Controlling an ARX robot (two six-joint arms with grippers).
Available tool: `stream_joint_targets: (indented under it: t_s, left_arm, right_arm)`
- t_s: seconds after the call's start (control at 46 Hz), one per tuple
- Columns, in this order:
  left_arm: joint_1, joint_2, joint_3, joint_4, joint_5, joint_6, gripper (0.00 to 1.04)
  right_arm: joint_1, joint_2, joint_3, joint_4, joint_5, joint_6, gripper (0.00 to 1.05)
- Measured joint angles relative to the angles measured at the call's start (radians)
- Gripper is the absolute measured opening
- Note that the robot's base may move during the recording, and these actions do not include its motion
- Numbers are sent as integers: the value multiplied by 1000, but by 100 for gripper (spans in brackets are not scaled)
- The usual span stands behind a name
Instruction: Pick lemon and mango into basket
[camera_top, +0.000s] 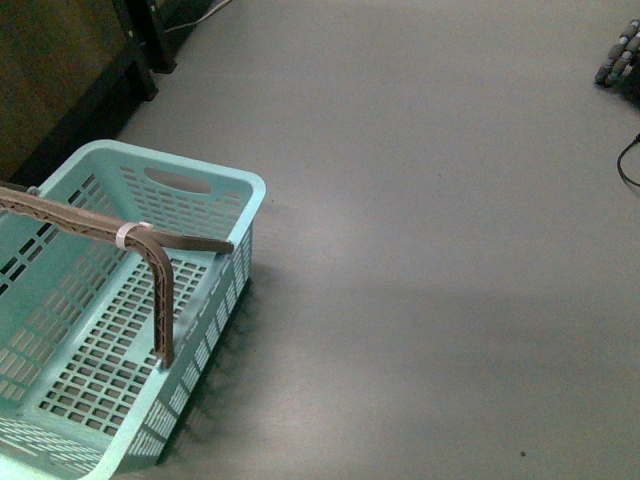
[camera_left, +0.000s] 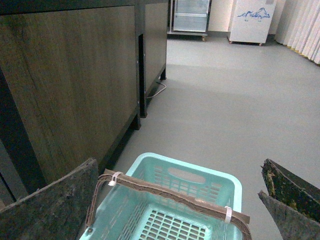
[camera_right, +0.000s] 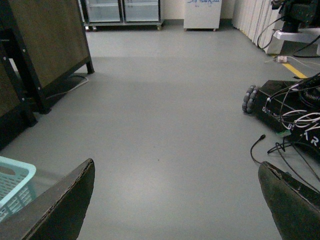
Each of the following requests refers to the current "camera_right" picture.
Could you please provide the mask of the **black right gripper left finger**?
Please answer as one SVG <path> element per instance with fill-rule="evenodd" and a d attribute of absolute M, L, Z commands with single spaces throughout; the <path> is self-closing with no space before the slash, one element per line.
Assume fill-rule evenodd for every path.
<path fill-rule="evenodd" d="M 76 240 L 95 182 L 89 158 L 0 224 L 2 240 Z"/>

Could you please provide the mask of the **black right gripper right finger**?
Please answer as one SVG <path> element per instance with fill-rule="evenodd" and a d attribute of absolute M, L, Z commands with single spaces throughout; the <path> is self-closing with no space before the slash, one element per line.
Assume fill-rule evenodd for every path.
<path fill-rule="evenodd" d="M 320 194 L 288 173 L 264 161 L 258 180 L 266 204 L 283 240 L 320 238 Z"/>

